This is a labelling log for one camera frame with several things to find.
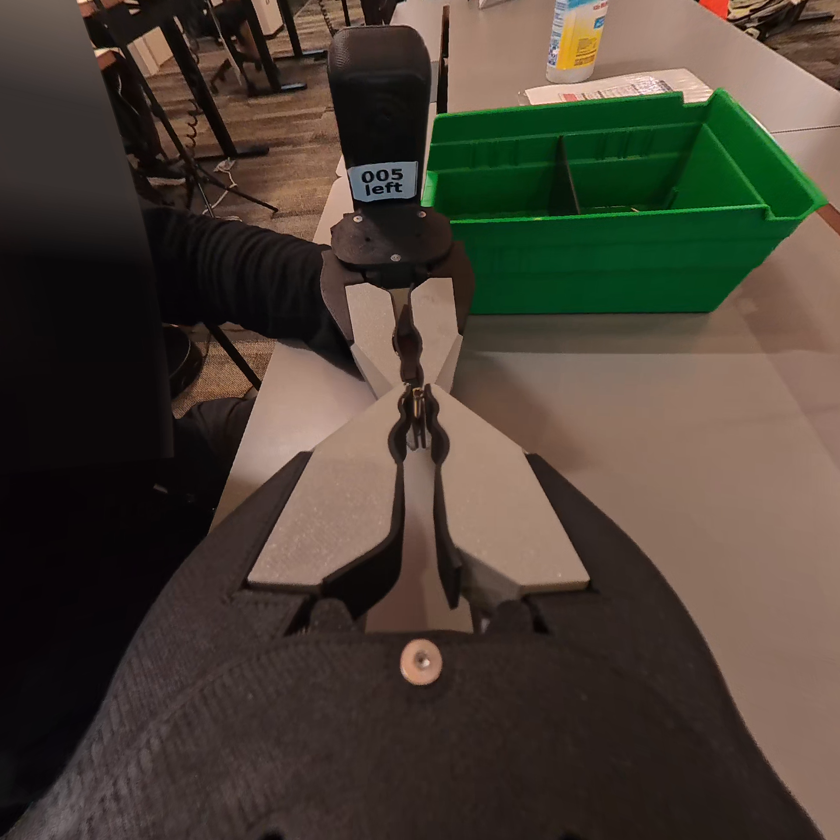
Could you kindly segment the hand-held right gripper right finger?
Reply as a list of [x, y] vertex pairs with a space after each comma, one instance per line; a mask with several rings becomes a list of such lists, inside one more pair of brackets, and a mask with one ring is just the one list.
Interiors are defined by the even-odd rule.
[[425, 387], [434, 627], [478, 632], [504, 602], [591, 582], [537, 476], [540, 459], [440, 385]]

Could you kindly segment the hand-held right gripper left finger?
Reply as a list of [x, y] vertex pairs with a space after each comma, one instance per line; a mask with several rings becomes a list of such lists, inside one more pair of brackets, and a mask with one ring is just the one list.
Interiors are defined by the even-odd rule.
[[258, 591], [335, 599], [353, 619], [393, 588], [405, 521], [405, 385], [300, 453], [247, 583]]

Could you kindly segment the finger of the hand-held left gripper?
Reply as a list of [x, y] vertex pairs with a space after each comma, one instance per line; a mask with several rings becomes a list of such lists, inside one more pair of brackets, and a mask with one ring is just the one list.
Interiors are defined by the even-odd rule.
[[452, 278], [427, 279], [411, 291], [409, 303], [419, 338], [418, 364], [423, 383], [451, 393], [463, 343]]
[[405, 391], [395, 349], [396, 315], [390, 291], [360, 283], [346, 287], [353, 359], [374, 396], [399, 398]]

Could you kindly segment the steel screw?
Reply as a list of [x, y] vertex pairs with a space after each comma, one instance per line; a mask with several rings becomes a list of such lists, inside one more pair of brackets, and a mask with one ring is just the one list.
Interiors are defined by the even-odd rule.
[[417, 423], [413, 421], [411, 416], [411, 392], [406, 394], [405, 404], [406, 404], [406, 415], [409, 421], [409, 426], [406, 432], [406, 446], [412, 450], [413, 452], [417, 451], [418, 449], [423, 449], [427, 447], [427, 408], [425, 413], [424, 422]]

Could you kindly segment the green plastic bin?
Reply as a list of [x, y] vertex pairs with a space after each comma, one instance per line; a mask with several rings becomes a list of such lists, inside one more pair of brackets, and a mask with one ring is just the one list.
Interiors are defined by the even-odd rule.
[[[548, 210], [561, 135], [579, 216]], [[828, 204], [722, 89], [441, 114], [430, 142], [475, 315], [712, 312]]]

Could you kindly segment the person's left forearm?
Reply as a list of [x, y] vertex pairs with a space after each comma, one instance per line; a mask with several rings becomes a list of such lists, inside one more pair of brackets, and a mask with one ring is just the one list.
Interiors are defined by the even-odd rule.
[[322, 298], [322, 256], [330, 247], [144, 199], [140, 209], [164, 322], [230, 322], [302, 343], [333, 364], [353, 364]]

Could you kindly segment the black office chair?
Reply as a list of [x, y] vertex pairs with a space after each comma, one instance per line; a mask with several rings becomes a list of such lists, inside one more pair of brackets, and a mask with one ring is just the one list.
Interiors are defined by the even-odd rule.
[[197, 343], [184, 328], [163, 325], [164, 350], [169, 374], [171, 400], [175, 401], [188, 392], [203, 371], [211, 338]]

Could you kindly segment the black bin divider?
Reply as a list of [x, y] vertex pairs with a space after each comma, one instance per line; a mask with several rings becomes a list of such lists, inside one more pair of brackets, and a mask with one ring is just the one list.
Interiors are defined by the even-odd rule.
[[566, 151], [564, 136], [559, 136], [554, 150], [554, 167], [549, 190], [548, 210], [551, 216], [579, 216], [581, 206]]

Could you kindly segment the yellow label wipes bottle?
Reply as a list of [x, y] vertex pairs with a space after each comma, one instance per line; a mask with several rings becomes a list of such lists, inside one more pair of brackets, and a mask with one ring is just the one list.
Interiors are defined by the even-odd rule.
[[546, 79], [552, 84], [587, 81], [594, 71], [608, 1], [556, 1]]

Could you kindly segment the white paper packet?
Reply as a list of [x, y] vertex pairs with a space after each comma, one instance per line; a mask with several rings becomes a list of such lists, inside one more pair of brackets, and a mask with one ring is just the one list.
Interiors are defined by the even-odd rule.
[[688, 69], [653, 70], [583, 82], [533, 87], [519, 94], [531, 106], [650, 97], [675, 92], [684, 103], [706, 102], [712, 89]]

